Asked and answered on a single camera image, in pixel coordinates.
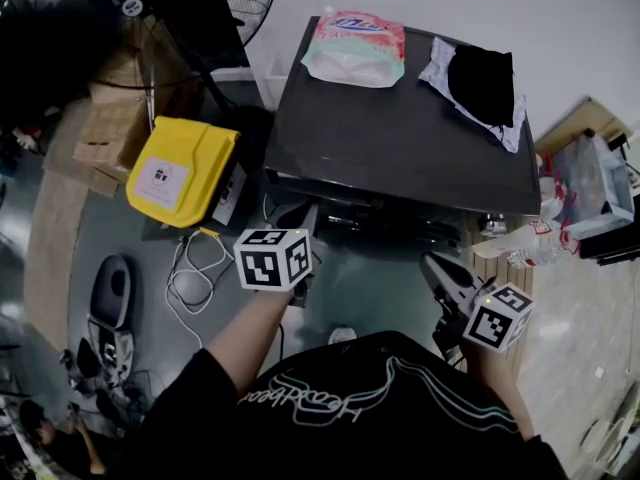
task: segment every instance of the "black t-shirt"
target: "black t-shirt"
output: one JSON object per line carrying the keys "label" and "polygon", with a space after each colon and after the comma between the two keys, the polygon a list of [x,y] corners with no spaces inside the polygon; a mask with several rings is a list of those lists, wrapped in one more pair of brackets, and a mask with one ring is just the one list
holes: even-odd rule
{"label": "black t-shirt", "polygon": [[[89,435],[98,457],[100,457],[105,466],[108,465],[116,453],[117,441],[91,431],[89,431]],[[66,434],[58,430],[53,442],[43,446],[43,448],[58,466],[72,475],[82,480],[101,477],[101,475],[91,474],[91,458],[89,457],[87,445],[79,432]]]}
{"label": "black t-shirt", "polygon": [[202,350],[158,398],[107,476],[400,471],[566,478],[539,437],[524,442],[491,389],[397,332],[289,357],[242,398]]}

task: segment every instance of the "forearm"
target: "forearm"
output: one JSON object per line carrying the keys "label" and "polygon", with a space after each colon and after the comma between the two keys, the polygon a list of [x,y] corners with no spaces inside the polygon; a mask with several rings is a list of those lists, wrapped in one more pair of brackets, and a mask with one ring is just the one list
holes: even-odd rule
{"label": "forearm", "polygon": [[289,292],[259,292],[207,346],[240,396],[257,377],[290,299]]}
{"label": "forearm", "polygon": [[96,447],[93,444],[93,440],[89,435],[89,432],[86,430],[81,432],[82,439],[84,439],[84,444],[87,447],[87,452],[89,453],[89,459],[91,460],[91,474],[93,475],[104,475],[105,467],[104,463],[100,459]]}
{"label": "forearm", "polygon": [[467,372],[493,389],[504,402],[516,420],[525,441],[535,436],[531,416],[503,355],[488,350],[470,354],[467,357]]}

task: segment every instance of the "white wall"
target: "white wall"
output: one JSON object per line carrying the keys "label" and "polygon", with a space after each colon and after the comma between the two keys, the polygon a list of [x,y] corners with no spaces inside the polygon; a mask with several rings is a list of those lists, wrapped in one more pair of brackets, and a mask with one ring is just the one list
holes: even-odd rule
{"label": "white wall", "polygon": [[288,72],[327,5],[513,52],[536,138],[587,94],[628,125],[640,120],[640,0],[275,0],[247,48],[258,79],[274,56]]}

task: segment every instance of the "black hair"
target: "black hair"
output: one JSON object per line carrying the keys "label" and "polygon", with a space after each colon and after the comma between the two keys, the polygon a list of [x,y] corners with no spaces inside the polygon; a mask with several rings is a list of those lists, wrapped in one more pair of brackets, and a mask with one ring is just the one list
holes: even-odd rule
{"label": "black hair", "polygon": [[26,400],[20,406],[20,423],[27,435],[36,442],[40,442],[37,430],[45,421],[44,410],[33,400]]}

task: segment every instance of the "wet wipes package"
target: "wet wipes package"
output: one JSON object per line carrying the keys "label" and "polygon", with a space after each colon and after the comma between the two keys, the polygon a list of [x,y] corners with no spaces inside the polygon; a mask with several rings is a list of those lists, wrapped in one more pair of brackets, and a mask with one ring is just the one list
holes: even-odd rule
{"label": "wet wipes package", "polygon": [[404,27],[373,14],[333,12],[320,18],[302,63],[327,82],[391,87],[404,75]]}

